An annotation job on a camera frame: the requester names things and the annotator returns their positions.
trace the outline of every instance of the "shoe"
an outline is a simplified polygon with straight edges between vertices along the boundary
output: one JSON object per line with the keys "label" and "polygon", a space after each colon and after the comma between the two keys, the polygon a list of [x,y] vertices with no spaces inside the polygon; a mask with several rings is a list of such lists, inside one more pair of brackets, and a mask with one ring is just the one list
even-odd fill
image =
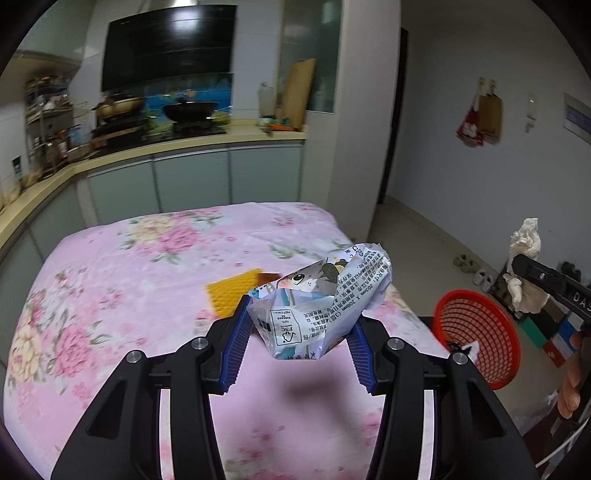
{"label": "shoe", "polygon": [[476,275],[474,275],[474,278],[472,279],[472,283],[474,285],[482,285],[482,282],[484,281],[485,278],[486,278],[486,270],[484,268],[481,268],[479,271],[476,272]]}
{"label": "shoe", "polygon": [[459,255],[453,259],[453,264],[461,270],[462,267],[468,264],[468,257],[466,255]]}
{"label": "shoe", "polygon": [[468,263],[464,267],[460,267],[460,270],[464,273],[475,273],[480,269],[480,265],[474,262],[474,260],[468,259]]}
{"label": "shoe", "polygon": [[494,282],[495,282],[495,280],[490,275],[486,275],[486,277],[482,280],[482,284],[480,285],[480,289],[484,293],[489,293],[491,290],[492,284]]}

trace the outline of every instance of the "cooking pot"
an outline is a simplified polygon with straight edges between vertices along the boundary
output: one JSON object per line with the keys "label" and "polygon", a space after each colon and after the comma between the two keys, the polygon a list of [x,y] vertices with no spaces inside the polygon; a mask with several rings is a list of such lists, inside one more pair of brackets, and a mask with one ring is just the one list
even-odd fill
{"label": "cooking pot", "polygon": [[164,106],[164,113],[173,122],[200,122],[210,117],[217,107],[217,102],[189,102],[186,98],[177,98],[177,103]]}
{"label": "cooking pot", "polygon": [[99,122],[109,122],[119,115],[134,113],[141,110],[145,103],[144,97],[113,95],[93,108]]}

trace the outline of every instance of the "countertop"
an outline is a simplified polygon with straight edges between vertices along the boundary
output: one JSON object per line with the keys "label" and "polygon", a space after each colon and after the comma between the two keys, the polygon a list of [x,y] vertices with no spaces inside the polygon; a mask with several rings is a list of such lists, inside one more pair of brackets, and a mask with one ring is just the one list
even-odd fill
{"label": "countertop", "polygon": [[23,221],[41,204],[55,189],[59,188],[70,178],[94,170],[95,168],[117,163],[132,158],[159,153],[172,152],[185,148],[208,147],[214,145],[245,143],[245,142],[274,142],[285,140],[305,140],[304,132],[275,132],[269,136],[261,131],[252,121],[233,121],[232,125],[226,127],[226,134],[211,135],[208,137],[186,138],[184,140],[172,140],[144,147],[131,148],[130,150],[105,155],[104,157],[92,160],[83,160],[68,165],[48,179],[36,183],[20,197],[11,203],[0,213],[0,248],[8,241]]}

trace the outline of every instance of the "finger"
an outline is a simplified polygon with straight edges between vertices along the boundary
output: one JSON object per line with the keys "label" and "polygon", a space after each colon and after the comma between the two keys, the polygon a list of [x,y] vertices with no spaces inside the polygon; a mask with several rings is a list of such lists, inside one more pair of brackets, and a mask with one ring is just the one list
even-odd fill
{"label": "finger", "polygon": [[566,365],[566,376],[573,387],[578,387],[583,378],[581,372],[581,356],[580,353],[574,354],[569,358]]}
{"label": "finger", "polygon": [[583,343],[583,334],[581,332],[577,332],[575,333],[571,338],[570,338],[570,344],[576,348],[577,350],[579,350],[581,348],[581,344]]}
{"label": "finger", "polygon": [[566,406],[570,410],[575,411],[577,408],[579,408],[581,396],[579,395],[577,389],[571,385],[570,380],[567,377],[564,378],[562,383],[562,396],[566,402]]}
{"label": "finger", "polygon": [[573,411],[566,406],[562,392],[558,395],[558,411],[567,420],[573,416]]}

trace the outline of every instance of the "bed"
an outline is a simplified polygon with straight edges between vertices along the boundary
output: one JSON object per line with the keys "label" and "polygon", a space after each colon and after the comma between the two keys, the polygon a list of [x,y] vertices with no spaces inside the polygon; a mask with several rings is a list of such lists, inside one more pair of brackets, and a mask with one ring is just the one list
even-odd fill
{"label": "bed", "polygon": [[[256,268],[285,275],[349,243],[329,213],[307,203],[151,215],[67,237],[43,265],[18,322],[4,386],[7,429],[49,479],[128,351],[160,355],[205,335],[216,320],[207,284]],[[365,314],[421,352],[447,357],[393,286]],[[346,343],[319,361],[278,361],[253,333],[238,382],[210,400],[228,480],[365,479],[383,398],[358,383]],[[426,394],[422,478],[429,478],[432,436]],[[160,442],[163,478],[172,480],[166,392]]]}

